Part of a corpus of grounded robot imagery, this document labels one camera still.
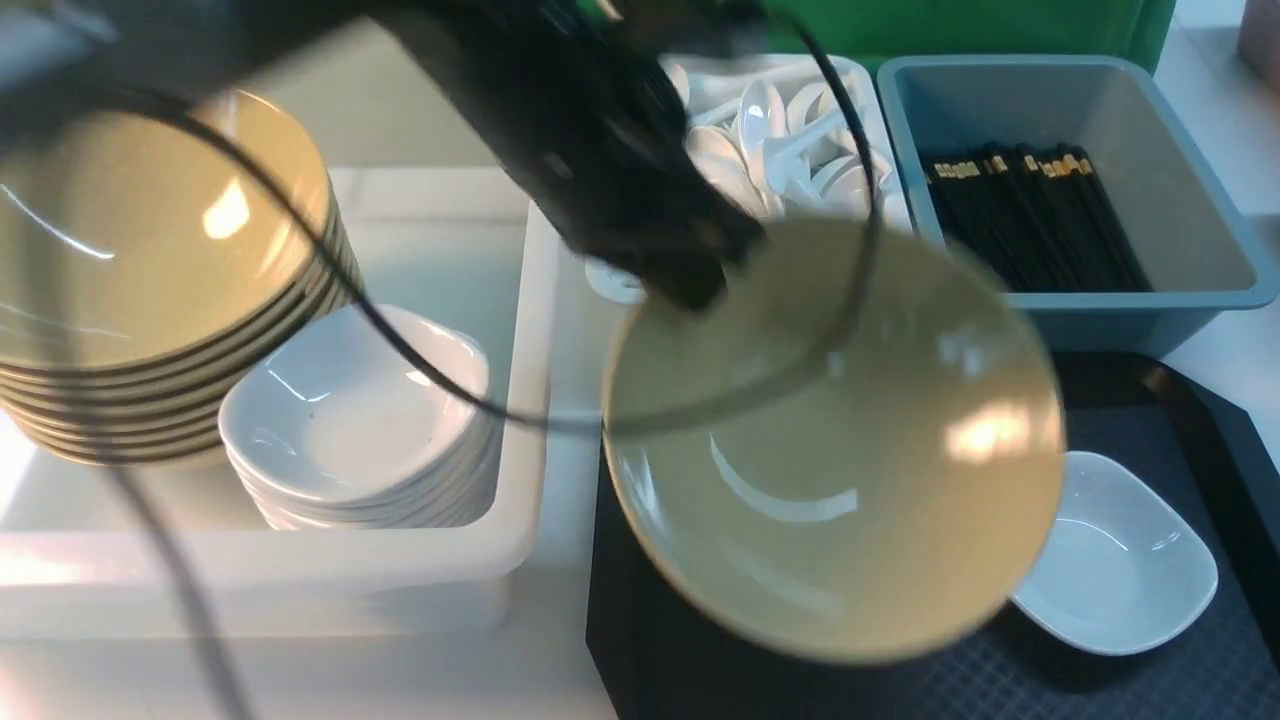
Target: green background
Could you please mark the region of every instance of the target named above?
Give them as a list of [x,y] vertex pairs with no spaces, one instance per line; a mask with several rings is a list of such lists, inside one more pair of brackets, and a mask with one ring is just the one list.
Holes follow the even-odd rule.
[[[594,0],[581,0],[593,5]],[[1092,54],[1156,69],[1176,0],[773,0],[824,50],[876,68],[901,55]],[[785,33],[771,50],[801,53]]]

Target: stack of yellow bowls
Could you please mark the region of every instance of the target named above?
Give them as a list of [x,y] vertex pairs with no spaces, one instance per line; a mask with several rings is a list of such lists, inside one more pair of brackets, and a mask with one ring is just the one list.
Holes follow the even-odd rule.
[[[196,114],[280,181],[358,281],[306,131],[241,92]],[[166,126],[106,113],[0,164],[0,398],[63,457],[218,447],[232,386],[349,300],[247,174]]]

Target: black chopsticks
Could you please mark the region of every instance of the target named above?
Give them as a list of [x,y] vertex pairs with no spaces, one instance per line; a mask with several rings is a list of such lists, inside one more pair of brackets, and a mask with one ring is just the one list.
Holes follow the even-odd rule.
[[922,161],[943,234],[1012,292],[1151,292],[1083,149],[988,143]]

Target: robotic arm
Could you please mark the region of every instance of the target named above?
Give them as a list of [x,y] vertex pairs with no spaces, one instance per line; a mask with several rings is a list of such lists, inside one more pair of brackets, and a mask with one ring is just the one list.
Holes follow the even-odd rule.
[[723,53],[745,6],[652,0],[608,24],[573,0],[26,0],[0,9],[0,151],[127,85],[189,104],[369,15],[392,32],[577,254],[689,310],[724,287],[760,225],[684,150],[658,53]]

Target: black tray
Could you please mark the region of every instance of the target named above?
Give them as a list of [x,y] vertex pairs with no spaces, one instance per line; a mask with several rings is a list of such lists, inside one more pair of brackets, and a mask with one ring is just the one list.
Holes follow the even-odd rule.
[[1018,609],[882,667],[797,661],[731,635],[654,570],[602,457],[586,642],[622,720],[1280,719],[1280,477],[1247,413],[1135,355],[1056,359],[1073,450],[1111,456],[1204,539],[1219,589],[1132,657],[1062,644]]

